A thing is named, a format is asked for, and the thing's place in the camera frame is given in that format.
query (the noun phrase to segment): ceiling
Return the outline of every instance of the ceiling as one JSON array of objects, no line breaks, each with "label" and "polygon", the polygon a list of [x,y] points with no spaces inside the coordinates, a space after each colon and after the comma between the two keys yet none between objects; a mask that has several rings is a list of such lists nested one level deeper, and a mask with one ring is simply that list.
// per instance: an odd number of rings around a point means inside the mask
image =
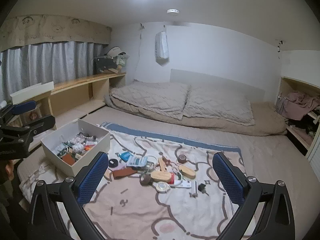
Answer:
[{"label": "ceiling", "polygon": [[[176,17],[166,10],[180,10]],[[320,23],[304,0],[18,0],[8,17],[59,14],[111,27],[178,21],[245,33],[284,50],[320,50]]]}]

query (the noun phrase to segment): curtain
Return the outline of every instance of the curtain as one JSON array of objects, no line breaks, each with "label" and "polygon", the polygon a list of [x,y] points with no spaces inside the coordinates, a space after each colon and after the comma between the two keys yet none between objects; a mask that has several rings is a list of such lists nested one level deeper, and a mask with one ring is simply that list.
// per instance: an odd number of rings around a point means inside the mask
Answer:
[{"label": "curtain", "polygon": [[7,49],[0,53],[0,100],[10,100],[11,93],[40,82],[56,84],[92,75],[93,58],[102,53],[102,44],[76,41]]}]

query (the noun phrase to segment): cap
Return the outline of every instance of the cap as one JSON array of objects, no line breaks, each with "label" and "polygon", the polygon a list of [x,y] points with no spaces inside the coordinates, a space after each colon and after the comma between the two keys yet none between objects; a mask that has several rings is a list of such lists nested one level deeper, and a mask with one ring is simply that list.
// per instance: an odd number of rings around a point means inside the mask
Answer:
[{"label": "cap", "polygon": [[121,51],[121,49],[117,46],[117,47],[113,47],[111,48],[108,53],[107,56],[108,57],[117,57],[119,54],[124,53],[123,51]]}]

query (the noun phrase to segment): white wall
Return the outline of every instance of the white wall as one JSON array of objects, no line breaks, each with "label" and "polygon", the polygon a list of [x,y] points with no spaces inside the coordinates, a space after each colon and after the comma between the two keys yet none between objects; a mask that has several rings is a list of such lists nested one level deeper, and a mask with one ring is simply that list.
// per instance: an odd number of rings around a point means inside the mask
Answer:
[{"label": "white wall", "polygon": [[283,51],[281,75],[320,87],[320,51]]},{"label": "white wall", "polygon": [[[155,35],[167,26],[170,61],[159,65],[155,59]],[[140,48],[140,24],[113,28],[111,46],[130,55],[127,82],[168,82],[170,70],[180,69],[219,76],[260,89],[265,100],[274,101],[280,77],[277,48],[243,33],[221,27],[184,23],[144,23]]]}]

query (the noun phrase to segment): metal screw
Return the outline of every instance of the metal screw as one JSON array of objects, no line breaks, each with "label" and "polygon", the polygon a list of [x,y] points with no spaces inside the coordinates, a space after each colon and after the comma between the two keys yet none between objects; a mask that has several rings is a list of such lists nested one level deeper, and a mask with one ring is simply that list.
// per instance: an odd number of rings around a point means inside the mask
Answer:
[{"label": "metal screw", "polygon": [[43,185],[43,183],[44,183],[44,181],[43,181],[43,180],[39,180],[39,181],[37,182],[37,184],[36,184],[36,185],[37,185],[38,187],[40,187],[40,186],[42,186],[42,185]]},{"label": "metal screw", "polygon": [[72,176],[66,177],[66,179],[65,179],[65,181],[67,183],[73,182],[73,180],[74,180],[74,177],[72,177]]},{"label": "metal screw", "polygon": [[255,183],[257,179],[254,176],[249,176],[248,181],[250,181],[251,183]]},{"label": "metal screw", "polygon": [[278,185],[279,185],[280,187],[284,187],[285,183],[284,183],[282,180],[279,180],[279,181],[278,181]]}]

